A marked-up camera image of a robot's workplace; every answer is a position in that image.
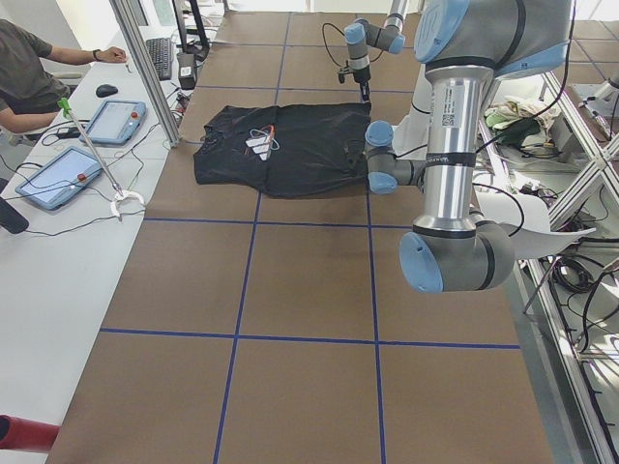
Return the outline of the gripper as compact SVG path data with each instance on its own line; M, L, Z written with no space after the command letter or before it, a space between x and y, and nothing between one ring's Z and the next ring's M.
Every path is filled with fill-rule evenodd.
M350 60L338 70L340 83L345 81L345 77L353 75L355 82L359 84L362 102L370 102L369 81L371 79L369 60Z
M345 158L344 172L352 177L361 177L368 174L366 157L366 142L363 139L348 140L343 146Z

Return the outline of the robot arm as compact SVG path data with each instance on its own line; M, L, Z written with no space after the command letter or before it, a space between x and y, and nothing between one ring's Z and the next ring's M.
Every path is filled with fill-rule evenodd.
M401 53L405 36L402 34L407 15L408 1L395 0L382 26L371 24L366 19L359 18L344 28L344 39L348 51L345 65L339 69L339 82L343 83L349 74L359 85L361 99L369 101L370 89L370 47L391 54Z
M424 209L399 244L408 284L420 292L496 287L516 256L509 234L472 203L481 113L499 80L546 73L569 52L571 1L429 1L414 52L429 87L427 117L371 123L370 189L416 185Z

